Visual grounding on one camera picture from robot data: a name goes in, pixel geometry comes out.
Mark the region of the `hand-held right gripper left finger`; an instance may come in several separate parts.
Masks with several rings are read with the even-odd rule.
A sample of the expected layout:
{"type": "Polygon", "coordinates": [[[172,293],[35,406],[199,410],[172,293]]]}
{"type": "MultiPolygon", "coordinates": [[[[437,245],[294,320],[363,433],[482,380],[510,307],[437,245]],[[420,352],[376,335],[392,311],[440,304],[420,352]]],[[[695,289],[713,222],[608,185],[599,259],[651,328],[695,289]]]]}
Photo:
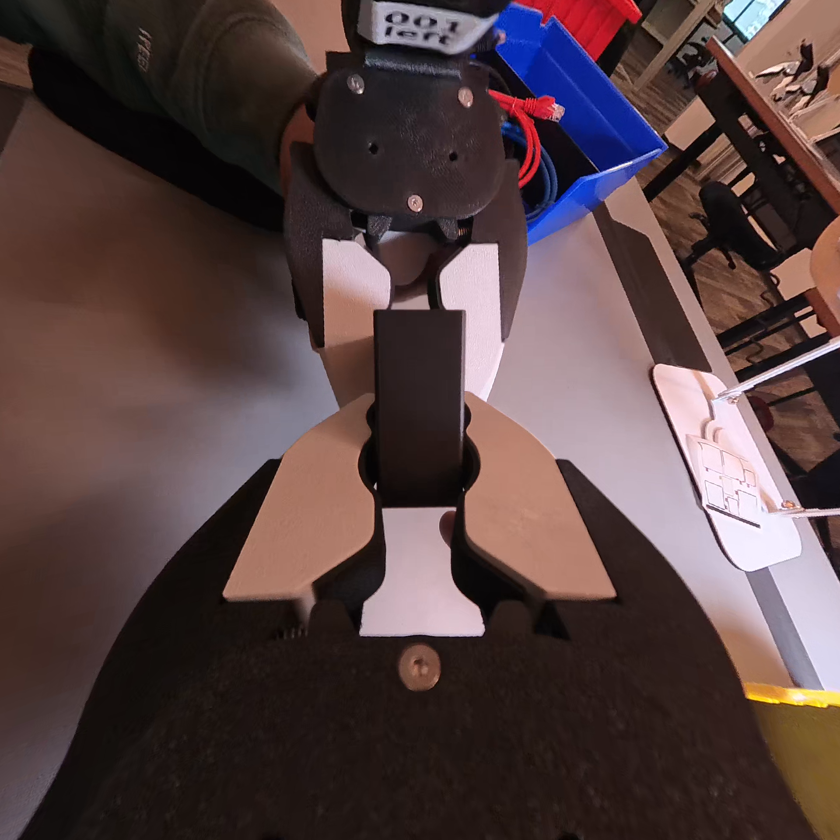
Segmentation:
{"type": "Polygon", "coordinates": [[[367,481],[365,394],[302,435],[283,455],[226,582],[228,602],[281,601],[309,614],[337,600],[349,614],[385,577],[382,507],[367,481]]]}

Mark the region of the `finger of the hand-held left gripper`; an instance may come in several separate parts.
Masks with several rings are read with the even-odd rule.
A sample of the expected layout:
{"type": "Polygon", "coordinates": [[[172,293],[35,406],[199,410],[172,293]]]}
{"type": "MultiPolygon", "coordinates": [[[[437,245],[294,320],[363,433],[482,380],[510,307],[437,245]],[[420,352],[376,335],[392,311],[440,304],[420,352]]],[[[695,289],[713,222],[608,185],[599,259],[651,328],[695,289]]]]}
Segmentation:
{"type": "Polygon", "coordinates": [[[324,339],[314,346],[339,406],[375,391],[374,313],[392,301],[390,272],[356,240],[322,241],[324,339]]]}
{"type": "Polygon", "coordinates": [[[504,350],[498,245],[468,245],[452,256],[439,271],[438,297],[465,314],[465,390],[486,401],[504,350]]]}

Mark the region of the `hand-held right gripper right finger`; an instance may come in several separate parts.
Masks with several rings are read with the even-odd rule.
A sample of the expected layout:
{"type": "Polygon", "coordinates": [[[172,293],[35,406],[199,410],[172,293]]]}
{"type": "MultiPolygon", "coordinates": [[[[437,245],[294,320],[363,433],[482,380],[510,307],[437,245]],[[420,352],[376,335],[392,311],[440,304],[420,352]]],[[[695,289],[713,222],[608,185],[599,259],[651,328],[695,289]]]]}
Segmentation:
{"type": "Polygon", "coordinates": [[[467,547],[541,601],[610,601],[615,587],[551,452],[466,392],[477,477],[465,493],[467,547]]]}

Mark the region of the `black rectangular port block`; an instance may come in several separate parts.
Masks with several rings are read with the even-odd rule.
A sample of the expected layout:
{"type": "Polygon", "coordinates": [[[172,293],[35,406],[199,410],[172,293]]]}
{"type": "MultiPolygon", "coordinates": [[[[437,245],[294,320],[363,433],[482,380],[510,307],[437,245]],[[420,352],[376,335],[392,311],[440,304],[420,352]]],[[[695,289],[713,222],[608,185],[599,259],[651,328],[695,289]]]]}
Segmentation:
{"type": "Polygon", "coordinates": [[[374,313],[377,492],[385,508],[456,504],[463,489],[465,314],[374,313]]]}

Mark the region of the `person's left forearm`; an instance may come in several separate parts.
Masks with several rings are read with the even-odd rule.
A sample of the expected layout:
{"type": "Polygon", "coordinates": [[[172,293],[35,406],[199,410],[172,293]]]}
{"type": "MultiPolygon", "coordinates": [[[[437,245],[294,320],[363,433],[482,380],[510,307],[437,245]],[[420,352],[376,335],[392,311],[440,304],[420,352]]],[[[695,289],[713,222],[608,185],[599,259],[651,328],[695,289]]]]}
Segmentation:
{"type": "Polygon", "coordinates": [[[320,81],[272,2],[9,1],[34,94],[102,148],[258,228],[283,229],[280,138],[320,81]]]}

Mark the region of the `person's left hand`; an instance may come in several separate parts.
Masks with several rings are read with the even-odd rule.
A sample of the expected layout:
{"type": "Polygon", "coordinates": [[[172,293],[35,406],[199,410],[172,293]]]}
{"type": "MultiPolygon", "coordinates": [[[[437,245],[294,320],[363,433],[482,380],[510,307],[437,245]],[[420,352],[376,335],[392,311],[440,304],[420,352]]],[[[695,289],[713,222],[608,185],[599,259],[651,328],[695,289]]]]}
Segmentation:
{"type": "Polygon", "coordinates": [[[280,194],[287,195],[291,179],[291,147],[295,143],[312,144],[314,122],[310,118],[306,105],[301,104],[290,117],[280,138],[279,147],[279,182],[280,194]]]}

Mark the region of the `printed paper card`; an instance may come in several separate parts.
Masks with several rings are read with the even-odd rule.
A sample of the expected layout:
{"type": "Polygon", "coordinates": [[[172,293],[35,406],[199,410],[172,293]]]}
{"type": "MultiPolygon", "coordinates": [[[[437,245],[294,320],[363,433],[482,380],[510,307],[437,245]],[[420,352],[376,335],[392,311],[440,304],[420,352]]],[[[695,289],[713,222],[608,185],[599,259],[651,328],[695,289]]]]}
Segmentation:
{"type": "Polygon", "coordinates": [[[686,437],[690,467],[702,506],[758,529],[765,506],[758,477],[748,460],[705,437],[686,437]]]}

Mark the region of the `blue plastic bin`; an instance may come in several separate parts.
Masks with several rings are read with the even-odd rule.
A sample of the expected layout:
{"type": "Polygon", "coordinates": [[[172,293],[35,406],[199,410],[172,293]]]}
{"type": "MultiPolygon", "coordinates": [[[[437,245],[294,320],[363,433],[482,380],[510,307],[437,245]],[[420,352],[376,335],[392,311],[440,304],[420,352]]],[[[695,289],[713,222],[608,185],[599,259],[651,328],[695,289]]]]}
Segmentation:
{"type": "Polygon", "coordinates": [[[511,4],[497,27],[506,40],[493,65],[516,96],[551,96],[558,123],[538,122],[543,150],[558,176],[557,201],[528,222],[530,245],[599,207],[659,157],[665,143],[556,20],[511,4]]]}

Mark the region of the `red plastic bin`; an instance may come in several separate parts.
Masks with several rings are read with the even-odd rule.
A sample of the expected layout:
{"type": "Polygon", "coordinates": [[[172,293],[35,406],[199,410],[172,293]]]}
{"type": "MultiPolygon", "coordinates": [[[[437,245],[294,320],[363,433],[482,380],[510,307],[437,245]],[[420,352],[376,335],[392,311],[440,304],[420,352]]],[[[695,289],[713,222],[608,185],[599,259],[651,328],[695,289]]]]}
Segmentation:
{"type": "Polygon", "coordinates": [[[560,21],[572,33],[597,33],[601,28],[618,29],[625,22],[636,24],[642,17],[633,1],[517,1],[519,5],[539,10],[543,20],[560,21]]]}

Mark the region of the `black office chair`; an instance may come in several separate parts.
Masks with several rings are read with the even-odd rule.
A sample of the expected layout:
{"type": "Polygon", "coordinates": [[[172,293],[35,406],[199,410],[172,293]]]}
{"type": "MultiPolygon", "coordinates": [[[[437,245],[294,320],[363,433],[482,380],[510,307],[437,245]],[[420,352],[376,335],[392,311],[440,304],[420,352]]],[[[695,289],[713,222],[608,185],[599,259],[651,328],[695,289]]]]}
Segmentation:
{"type": "Polygon", "coordinates": [[[779,300],[775,290],[780,281],[774,269],[798,249],[796,237],[785,223],[780,223],[780,229],[775,232],[765,222],[755,224],[741,197],[725,183],[705,183],[699,190],[699,200],[702,213],[693,213],[691,217],[701,223],[706,236],[691,246],[687,256],[678,258],[698,302],[701,302],[701,296],[694,266],[703,256],[716,250],[724,256],[731,270],[736,268],[733,257],[738,256],[760,275],[764,284],[760,297],[769,306],[775,305],[779,300]]]}

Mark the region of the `long dark wooden table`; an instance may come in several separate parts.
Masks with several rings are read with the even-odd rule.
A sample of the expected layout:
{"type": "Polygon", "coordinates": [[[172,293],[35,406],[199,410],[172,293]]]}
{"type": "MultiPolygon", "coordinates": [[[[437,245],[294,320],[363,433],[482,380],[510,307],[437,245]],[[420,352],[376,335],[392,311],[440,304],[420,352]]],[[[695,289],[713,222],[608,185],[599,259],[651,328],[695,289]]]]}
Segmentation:
{"type": "Polygon", "coordinates": [[[750,74],[737,64],[726,47],[711,38],[706,43],[706,50],[717,63],[717,73],[710,80],[699,84],[697,96],[709,111],[712,125],[646,184],[646,199],[654,201],[700,155],[724,136],[791,230],[796,230],[802,219],[809,215],[816,217],[828,214],[829,218],[838,216],[838,177],[830,172],[829,164],[822,162],[808,139],[803,138],[791,121],[760,92],[750,74]],[[769,135],[771,144],[781,149],[783,157],[803,178],[807,191],[817,196],[813,203],[825,205],[825,211],[795,209],[794,189],[784,179],[781,166],[774,157],[760,150],[759,138],[752,136],[744,127],[741,121],[744,117],[750,118],[760,132],[769,135]]]}

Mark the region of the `round wooden table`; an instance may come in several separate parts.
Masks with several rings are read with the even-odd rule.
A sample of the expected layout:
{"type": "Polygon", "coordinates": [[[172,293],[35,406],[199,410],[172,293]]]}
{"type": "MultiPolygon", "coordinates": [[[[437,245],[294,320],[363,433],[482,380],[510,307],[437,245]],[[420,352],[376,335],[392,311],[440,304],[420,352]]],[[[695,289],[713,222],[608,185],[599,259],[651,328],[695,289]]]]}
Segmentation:
{"type": "Polygon", "coordinates": [[[812,249],[813,288],[805,292],[819,324],[832,339],[839,337],[839,217],[821,233],[812,249]]]}

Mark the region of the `yellow plastic bin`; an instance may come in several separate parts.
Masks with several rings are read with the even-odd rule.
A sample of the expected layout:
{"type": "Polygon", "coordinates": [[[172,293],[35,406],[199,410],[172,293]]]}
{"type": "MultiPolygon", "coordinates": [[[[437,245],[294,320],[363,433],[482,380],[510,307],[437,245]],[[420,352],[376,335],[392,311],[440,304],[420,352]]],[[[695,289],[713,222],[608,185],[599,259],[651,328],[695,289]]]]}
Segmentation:
{"type": "Polygon", "coordinates": [[[839,838],[839,693],[743,684],[785,782],[815,833],[839,838]]]}

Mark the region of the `bright window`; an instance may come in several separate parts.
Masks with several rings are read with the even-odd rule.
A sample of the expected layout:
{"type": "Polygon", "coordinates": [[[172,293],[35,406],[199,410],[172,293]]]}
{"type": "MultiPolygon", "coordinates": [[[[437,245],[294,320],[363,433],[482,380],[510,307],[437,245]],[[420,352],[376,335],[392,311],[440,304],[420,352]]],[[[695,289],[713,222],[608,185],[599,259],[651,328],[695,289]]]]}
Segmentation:
{"type": "Polygon", "coordinates": [[[730,1],[722,10],[722,21],[743,44],[749,42],[789,1],[730,1]]]}

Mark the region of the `scattered white papers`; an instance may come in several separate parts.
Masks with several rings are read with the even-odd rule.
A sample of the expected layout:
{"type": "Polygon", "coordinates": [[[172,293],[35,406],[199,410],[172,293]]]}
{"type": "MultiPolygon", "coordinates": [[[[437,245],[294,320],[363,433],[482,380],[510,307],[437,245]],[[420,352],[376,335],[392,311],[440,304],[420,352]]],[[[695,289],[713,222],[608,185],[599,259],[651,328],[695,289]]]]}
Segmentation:
{"type": "Polygon", "coordinates": [[[839,48],[816,48],[804,39],[794,59],[756,73],[753,78],[770,100],[783,113],[792,116],[819,98],[828,89],[831,75],[838,67],[839,48]]]}

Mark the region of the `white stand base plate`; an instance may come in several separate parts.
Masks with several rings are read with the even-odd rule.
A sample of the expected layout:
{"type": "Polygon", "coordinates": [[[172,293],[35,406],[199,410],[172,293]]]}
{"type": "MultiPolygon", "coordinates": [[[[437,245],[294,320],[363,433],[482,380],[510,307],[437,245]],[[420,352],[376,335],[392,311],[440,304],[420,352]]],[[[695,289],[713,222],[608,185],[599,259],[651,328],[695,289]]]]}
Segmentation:
{"type": "Polygon", "coordinates": [[[795,520],[774,514],[788,497],[777,487],[741,409],[735,403],[711,404],[725,390],[723,382],[712,373],[670,364],[656,364],[652,379],[684,456],[700,507],[730,562],[741,571],[752,572],[797,558],[802,552],[802,540],[795,520]],[[688,435],[708,438],[750,462],[765,506],[760,528],[741,524],[702,506],[687,452],[688,435]]]}

